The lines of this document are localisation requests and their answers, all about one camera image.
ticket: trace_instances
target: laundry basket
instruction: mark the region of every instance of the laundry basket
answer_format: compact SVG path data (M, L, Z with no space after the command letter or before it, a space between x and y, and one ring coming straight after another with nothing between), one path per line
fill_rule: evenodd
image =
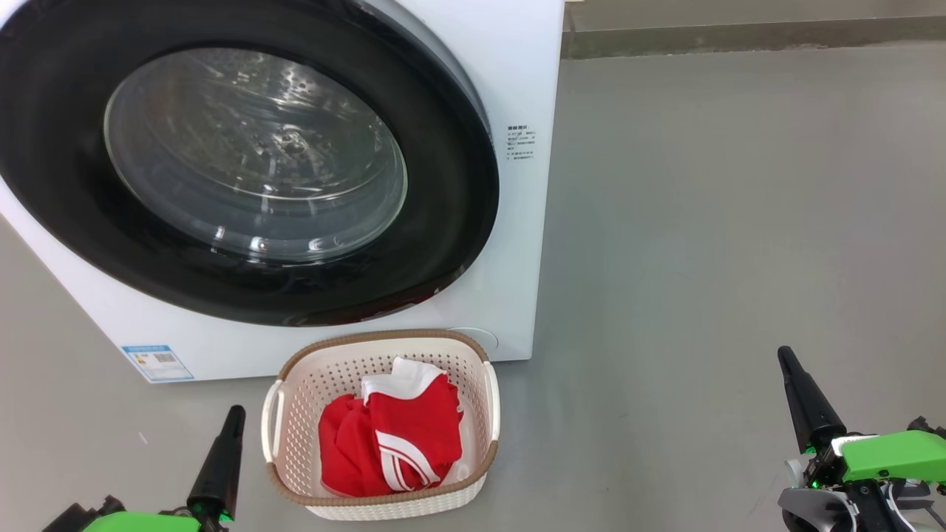
M396 357L446 371L464 410L463 456L437 488L380 497L337 497L322 486L318 424L325 406L359 395L361 377L390 373ZM381 521L465 505L480 492L499 444L499 387L485 351L440 329L370 332L325 340L296 353L270 388L261 422L272 483L287 499L326 519Z

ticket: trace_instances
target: white washing machine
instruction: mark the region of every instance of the white washing machine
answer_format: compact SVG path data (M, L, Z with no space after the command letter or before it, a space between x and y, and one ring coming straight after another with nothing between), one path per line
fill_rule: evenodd
M562 13L0 0L0 212L149 381L393 328L528 359Z

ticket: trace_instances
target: black door rim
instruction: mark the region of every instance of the black door rim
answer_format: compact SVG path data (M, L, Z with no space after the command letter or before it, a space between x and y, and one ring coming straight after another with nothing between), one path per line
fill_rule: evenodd
M167 53L231 47L315 68L368 102L404 152L400 214L324 263L213 250L122 184L102 120L115 87ZM485 124L451 73L383 15L347 0L62 0L0 28L0 176L46 230L99 270L185 309L274 326L387 315L438 293L485 245L499 177Z

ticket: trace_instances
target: wall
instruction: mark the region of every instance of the wall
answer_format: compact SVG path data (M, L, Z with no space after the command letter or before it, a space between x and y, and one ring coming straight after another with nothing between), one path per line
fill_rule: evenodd
M946 0L585 0L569 3L570 21L575 31L943 14L946 14Z

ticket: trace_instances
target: gray floor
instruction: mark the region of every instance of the gray floor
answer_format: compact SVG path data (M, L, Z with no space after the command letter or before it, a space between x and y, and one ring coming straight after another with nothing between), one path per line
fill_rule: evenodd
M328 523L271 488L267 380L147 385L0 225L0 515L183 502L226 408L236 531L778 530L790 344L852 430L946 424L946 46L562 65L535 358L471 505Z

